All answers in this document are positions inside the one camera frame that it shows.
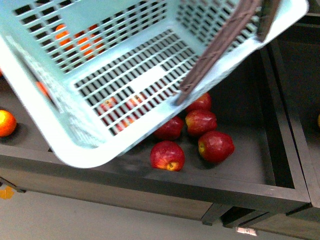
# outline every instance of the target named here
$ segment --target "light blue plastic basket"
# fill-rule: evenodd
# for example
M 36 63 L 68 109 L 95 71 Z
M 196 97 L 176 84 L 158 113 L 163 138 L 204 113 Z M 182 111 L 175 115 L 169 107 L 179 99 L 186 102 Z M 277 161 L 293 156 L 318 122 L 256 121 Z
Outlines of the light blue plastic basket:
M 256 39 L 254 16 L 187 100 L 175 105 L 181 80 L 237 3 L 0 0 L 6 56 L 0 65 L 55 154 L 70 166 L 100 166 L 178 114 L 308 10 L 306 0 L 282 0 L 263 43 Z M 52 101 L 40 94 L 36 80 Z

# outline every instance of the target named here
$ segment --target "orange fruit on floor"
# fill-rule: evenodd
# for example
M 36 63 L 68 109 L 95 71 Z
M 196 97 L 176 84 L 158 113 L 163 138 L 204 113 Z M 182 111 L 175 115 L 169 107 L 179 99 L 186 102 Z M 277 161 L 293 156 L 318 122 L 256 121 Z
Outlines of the orange fruit on floor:
M 9 136 L 17 126 L 16 118 L 6 110 L 0 110 L 0 138 Z

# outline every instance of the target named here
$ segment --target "brown basket handle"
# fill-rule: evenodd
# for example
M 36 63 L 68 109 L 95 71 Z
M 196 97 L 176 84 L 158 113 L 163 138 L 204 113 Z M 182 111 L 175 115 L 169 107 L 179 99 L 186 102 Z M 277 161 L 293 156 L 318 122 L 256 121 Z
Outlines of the brown basket handle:
M 181 95 L 176 101 L 180 105 L 201 79 L 207 74 L 233 40 L 241 33 L 255 15 L 261 0 L 240 0 L 231 17 L 225 22 L 193 68 L 181 82 Z

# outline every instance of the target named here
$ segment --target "basket grid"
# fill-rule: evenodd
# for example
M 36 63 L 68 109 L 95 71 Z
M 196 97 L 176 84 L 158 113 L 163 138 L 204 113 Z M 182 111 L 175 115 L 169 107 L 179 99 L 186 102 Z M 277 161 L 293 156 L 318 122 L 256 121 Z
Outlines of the basket grid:
M 174 95 L 180 81 L 195 64 L 196 53 L 171 29 L 125 53 L 74 86 L 116 135 Z M 163 77 L 135 91 L 139 78 L 159 68 Z
M 74 0 L 35 1 L 13 11 L 64 73 L 165 19 L 167 12 L 165 1 L 140 1 L 72 34 L 72 28 L 64 23 L 59 9 L 71 7 L 73 3 Z

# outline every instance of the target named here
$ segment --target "orange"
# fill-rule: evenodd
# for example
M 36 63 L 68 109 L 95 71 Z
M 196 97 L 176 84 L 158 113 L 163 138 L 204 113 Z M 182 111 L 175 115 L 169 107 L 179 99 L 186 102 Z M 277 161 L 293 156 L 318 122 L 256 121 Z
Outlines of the orange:
M 102 37 L 98 37 L 97 39 L 93 40 L 93 42 L 96 44 L 98 42 L 102 41 Z M 95 49 L 99 49 L 99 48 L 102 48 L 104 46 L 104 43 L 101 42 L 99 43 L 97 46 L 95 46 Z M 104 52 L 105 50 L 102 49 L 102 50 L 99 50 L 99 54 L 101 54 L 102 52 Z
M 58 31 L 58 30 L 60 30 L 60 29 L 62 29 L 62 28 L 64 28 L 66 25 L 64 25 L 64 24 L 60 24 L 59 26 L 57 26 L 56 27 L 56 31 Z M 61 38 L 63 38 L 64 36 L 67 36 L 69 34 L 69 31 L 63 31 L 63 32 L 60 32 L 60 33 L 58 33 L 57 35 L 55 35 L 55 39 L 61 39 Z M 67 43 L 69 43 L 71 41 L 71 39 L 70 38 L 67 38 L 67 39 L 65 39 L 65 40 L 62 40 L 62 41 L 60 41 L 60 46 L 63 46 L 63 45 L 66 45 Z M 70 49 L 72 49 L 73 48 L 73 45 L 70 45 L 70 46 L 68 46 L 68 47 L 66 47 L 65 49 L 66 50 L 70 50 Z
M 35 84 L 39 88 L 39 90 L 41 91 L 41 93 L 43 95 L 45 95 L 46 97 L 49 97 L 48 90 L 47 90 L 46 86 L 42 82 L 37 81 Z
M 6 110 L 0 110 L 0 138 L 9 136 L 17 126 L 15 117 Z
M 82 38 L 82 39 L 80 39 L 79 41 L 78 41 L 78 44 L 80 45 L 80 44 L 82 44 L 82 43 L 84 43 L 84 42 L 87 42 L 87 41 L 89 41 L 89 38 L 88 37 L 84 37 L 84 38 Z M 87 49 L 87 48 L 89 48 L 89 47 L 91 47 L 91 44 L 90 43 L 87 43 L 87 44 L 84 44 L 84 45 L 82 45 L 81 47 L 80 47 L 80 50 L 81 51 L 84 51 L 85 49 Z M 92 53 L 93 52 L 93 50 L 92 49 L 88 49 L 87 51 L 85 51 L 84 53 L 83 53 L 83 55 L 88 55 L 88 54 L 90 54 L 90 53 Z

